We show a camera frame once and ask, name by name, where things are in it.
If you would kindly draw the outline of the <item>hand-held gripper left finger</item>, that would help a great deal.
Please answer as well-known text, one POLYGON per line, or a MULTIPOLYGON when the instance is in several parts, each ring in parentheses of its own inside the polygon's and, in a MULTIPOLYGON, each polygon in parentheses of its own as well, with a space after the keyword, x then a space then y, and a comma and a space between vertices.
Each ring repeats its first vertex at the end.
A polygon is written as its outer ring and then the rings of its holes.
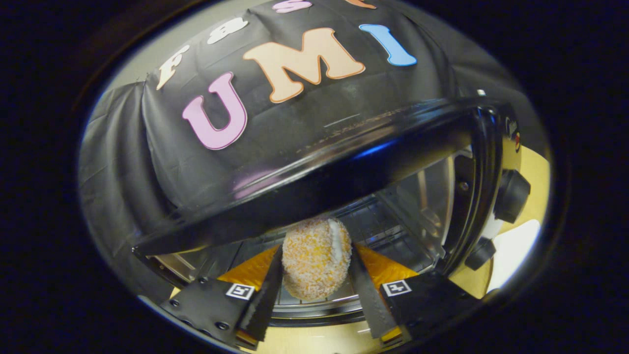
POLYGON ((277 245, 218 278, 203 276, 160 307, 213 340, 255 350, 265 339, 282 284, 282 255, 277 245))

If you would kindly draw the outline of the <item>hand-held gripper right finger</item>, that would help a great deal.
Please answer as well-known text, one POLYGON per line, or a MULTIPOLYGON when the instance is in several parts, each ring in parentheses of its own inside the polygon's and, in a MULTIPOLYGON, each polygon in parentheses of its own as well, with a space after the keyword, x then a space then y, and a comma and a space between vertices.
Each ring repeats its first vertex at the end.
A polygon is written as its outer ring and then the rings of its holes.
POLYGON ((420 343, 460 323, 480 300, 437 271, 421 274, 353 244, 349 276, 373 338, 420 343))

